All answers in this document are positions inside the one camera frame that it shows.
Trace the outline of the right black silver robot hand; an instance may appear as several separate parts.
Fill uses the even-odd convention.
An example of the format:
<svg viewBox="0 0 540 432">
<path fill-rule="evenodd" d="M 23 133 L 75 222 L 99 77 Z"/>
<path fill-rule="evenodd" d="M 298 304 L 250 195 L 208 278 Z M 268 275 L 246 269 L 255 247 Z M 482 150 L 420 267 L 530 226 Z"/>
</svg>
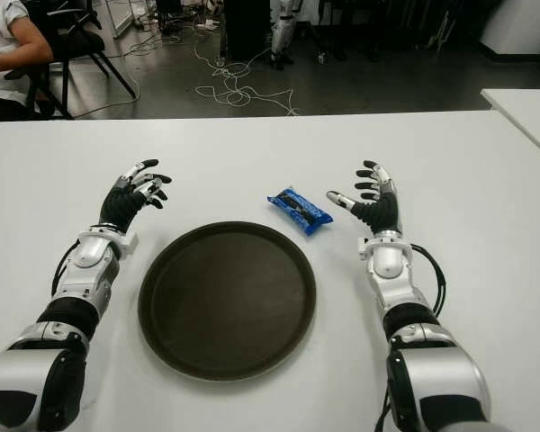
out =
<svg viewBox="0 0 540 432">
<path fill-rule="evenodd" d="M 327 198 L 365 223 L 373 234 L 395 231 L 401 235 L 398 190 L 388 171 L 377 162 L 365 160 L 364 167 L 355 173 L 359 178 L 355 189 L 361 201 L 336 191 L 328 191 Z"/>
</svg>

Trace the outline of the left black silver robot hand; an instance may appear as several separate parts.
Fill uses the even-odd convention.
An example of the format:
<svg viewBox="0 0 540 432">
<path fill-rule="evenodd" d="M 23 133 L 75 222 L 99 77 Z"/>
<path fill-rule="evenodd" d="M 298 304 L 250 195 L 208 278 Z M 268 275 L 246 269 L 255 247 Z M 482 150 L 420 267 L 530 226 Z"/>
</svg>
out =
<svg viewBox="0 0 540 432">
<path fill-rule="evenodd" d="M 167 195 L 162 186 L 171 184 L 173 180 L 167 175 L 148 172 L 158 164 L 154 158 L 143 160 L 117 178 L 103 200 L 99 224 L 112 226 L 125 234 L 144 207 L 164 208 Z"/>
</svg>

